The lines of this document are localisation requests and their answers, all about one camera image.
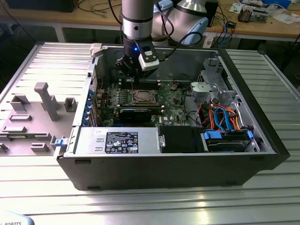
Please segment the blue latch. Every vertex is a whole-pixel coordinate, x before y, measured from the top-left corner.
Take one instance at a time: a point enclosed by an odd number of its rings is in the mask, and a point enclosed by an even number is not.
[[[83,117],[84,117],[84,118],[88,118],[88,117],[89,117],[88,113],[87,113],[87,112],[84,112],[84,113],[83,113]]]
[[[68,144],[68,138],[56,139],[54,145],[56,147],[63,147]]]
[[[87,106],[91,106],[92,105],[92,102],[91,101],[86,101],[85,103]]]
[[[222,135],[220,131],[206,131],[204,133],[204,138],[207,139],[222,139]]]
[[[248,134],[250,140],[252,140],[252,139],[254,138],[252,131],[249,130],[249,131],[247,132],[247,134]]]
[[[93,97],[95,95],[95,92],[93,90],[89,90],[89,96]]]
[[[83,120],[82,120],[82,124],[83,124],[84,126],[87,126],[87,125],[88,125],[88,123],[89,123],[89,121],[88,121],[88,120],[86,120],[86,119],[83,119]]]

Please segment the electronic equipment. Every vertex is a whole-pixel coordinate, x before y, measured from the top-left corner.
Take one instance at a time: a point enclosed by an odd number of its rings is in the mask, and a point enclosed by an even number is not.
[[[238,20],[240,22],[247,23],[249,21],[253,22],[266,22],[268,19],[268,13],[262,8],[249,8],[243,6],[239,15]]]
[[[78,0],[7,0],[10,8],[51,10],[71,13]]]
[[[101,48],[89,68],[103,84],[86,77],[70,138],[58,141],[77,189],[242,185],[288,158],[225,50],[179,49],[139,85],[109,70],[120,54]]]

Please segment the tabletop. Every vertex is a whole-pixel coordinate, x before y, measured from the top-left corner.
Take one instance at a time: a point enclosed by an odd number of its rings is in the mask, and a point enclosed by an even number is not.
[[[238,14],[229,12],[230,6],[235,0],[220,0],[220,6],[224,14],[228,17],[230,21],[237,23],[235,34],[246,34],[246,35],[261,35],[261,36],[276,36],[276,37],[287,37],[296,38],[300,32],[300,22],[285,24],[283,22],[277,21],[274,18],[269,17],[267,22],[249,22],[242,23],[238,22]],[[121,11],[121,0],[112,0],[112,5],[114,11],[117,15]],[[95,9],[105,9],[109,8],[107,0],[84,0],[80,7],[86,10],[90,10],[90,5],[99,4]],[[93,24],[93,25],[115,25],[118,23],[115,21],[110,9],[102,11],[101,13],[93,13],[84,11],[76,7],[72,13],[62,13],[54,11],[38,11],[38,10],[27,10],[27,9],[9,9],[5,5],[10,14],[16,20],[26,20],[26,21],[39,21],[39,22],[49,22],[49,23],[79,23],[79,24]],[[293,10],[300,10],[299,5],[291,4],[286,11],[287,14],[291,13]],[[0,7],[0,19],[9,18],[7,13]],[[206,29],[207,32],[222,32],[222,27],[218,20],[215,20],[212,27]]]

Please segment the black plastic cover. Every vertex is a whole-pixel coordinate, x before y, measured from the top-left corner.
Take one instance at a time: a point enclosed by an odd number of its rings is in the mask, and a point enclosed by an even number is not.
[[[158,133],[165,138],[162,153],[204,152],[201,140],[202,129],[190,126],[159,126]]]

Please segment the side panel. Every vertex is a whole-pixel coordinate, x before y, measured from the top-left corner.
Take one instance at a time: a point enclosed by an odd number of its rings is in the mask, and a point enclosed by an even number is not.
[[[243,185],[274,160],[266,156],[59,158],[78,190]]]

